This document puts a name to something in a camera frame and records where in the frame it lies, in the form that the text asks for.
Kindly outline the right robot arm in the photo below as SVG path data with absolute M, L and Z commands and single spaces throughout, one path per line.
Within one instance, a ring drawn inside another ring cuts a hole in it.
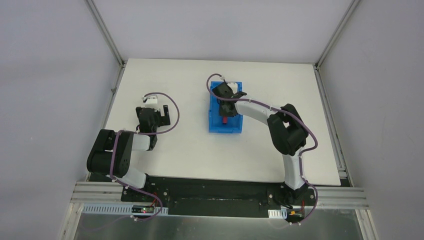
M 286 104 L 277 109 L 249 98 L 243 91 L 233 92 L 225 81 L 207 90 L 217 99 L 220 116 L 247 116 L 268 127 L 272 144 L 282 154 L 284 164 L 282 194 L 273 199 L 276 203 L 291 208 L 308 189 L 303 177 L 301 154 L 309 132 L 296 108 L 292 104 Z

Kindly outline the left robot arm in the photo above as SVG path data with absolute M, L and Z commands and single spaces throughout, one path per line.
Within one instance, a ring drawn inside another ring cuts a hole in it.
M 87 158 L 87 170 L 92 174 L 117 178 L 137 189 L 144 188 L 148 174 L 135 167 L 137 158 L 132 154 L 135 151 L 152 151 L 158 141 L 155 134 L 158 128 L 171 124 L 169 107 L 162 107 L 135 108 L 141 134 L 101 129 Z

